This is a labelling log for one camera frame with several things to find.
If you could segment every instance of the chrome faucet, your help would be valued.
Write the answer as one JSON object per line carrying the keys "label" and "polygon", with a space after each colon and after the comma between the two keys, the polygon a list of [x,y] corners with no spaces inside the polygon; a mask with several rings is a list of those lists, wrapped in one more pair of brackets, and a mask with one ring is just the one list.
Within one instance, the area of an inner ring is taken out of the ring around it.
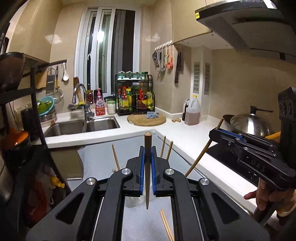
{"label": "chrome faucet", "polygon": [[72,99],[72,103],[76,104],[77,100],[76,100],[76,92],[78,90],[78,88],[81,87],[83,90],[83,97],[84,97],[84,120],[85,121],[89,121],[90,117],[94,117],[94,113],[91,111],[90,107],[91,105],[86,103],[86,89],[84,84],[78,83],[73,91],[73,99]]}

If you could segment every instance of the cutting board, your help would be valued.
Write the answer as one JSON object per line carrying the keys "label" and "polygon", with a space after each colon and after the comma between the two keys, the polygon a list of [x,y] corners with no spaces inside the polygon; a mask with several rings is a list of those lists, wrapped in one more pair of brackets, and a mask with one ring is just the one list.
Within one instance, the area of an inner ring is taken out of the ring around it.
{"label": "cutting board", "polygon": [[135,126],[159,126],[166,122],[166,117],[160,114],[157,118],[147,119],[145,115],[131,114],[127,118],[128,122],[132,122]]}

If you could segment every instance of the stainless steel sink basin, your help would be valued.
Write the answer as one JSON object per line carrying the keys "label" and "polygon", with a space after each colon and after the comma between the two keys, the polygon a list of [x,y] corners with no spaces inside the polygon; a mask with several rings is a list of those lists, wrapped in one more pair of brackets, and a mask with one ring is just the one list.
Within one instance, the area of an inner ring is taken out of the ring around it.
{"label": "stainless steel sink basin", "polygon": [[44,136],[55,137],[82,133],[84,124],[84,120],[55,123],[45,132]]}
{"label": "stainless steel sink basin", "polygon": [[109,130],[109,129],[115,129],[119,127],[120,126],[114,116],[101,117],[101,118],[88,121],[86,124],[86,132]]}
{"label": "stainless steel sink basin", "polygon": [[45,137],[71,135],[90,131],[102,131],[119,128],[114,116],[94,118],[90,121],[75,120],[53,124],[45,133]]}

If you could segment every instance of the vent grille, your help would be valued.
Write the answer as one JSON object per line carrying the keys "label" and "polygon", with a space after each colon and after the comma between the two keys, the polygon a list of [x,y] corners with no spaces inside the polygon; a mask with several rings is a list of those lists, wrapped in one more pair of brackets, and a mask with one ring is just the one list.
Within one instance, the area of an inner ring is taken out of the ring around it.
{"label": "vent grille", "polygon": [[200,62],[194,62],[193,93],[200,92]]}
{"label": "vent grille", "polygon": [[205,64],[205,88],[204,95],[209,95],[210,92],[210,64]]}

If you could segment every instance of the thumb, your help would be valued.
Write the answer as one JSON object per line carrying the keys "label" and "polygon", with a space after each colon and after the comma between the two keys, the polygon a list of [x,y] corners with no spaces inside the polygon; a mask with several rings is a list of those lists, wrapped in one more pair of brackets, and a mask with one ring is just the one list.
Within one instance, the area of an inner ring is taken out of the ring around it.
{"label": "thumb", "polygon": [[255,198],[256,194],[257,194],[257,190],[250,192],[250,193],[244,195],[244,199],[249,200],[249,199]]}

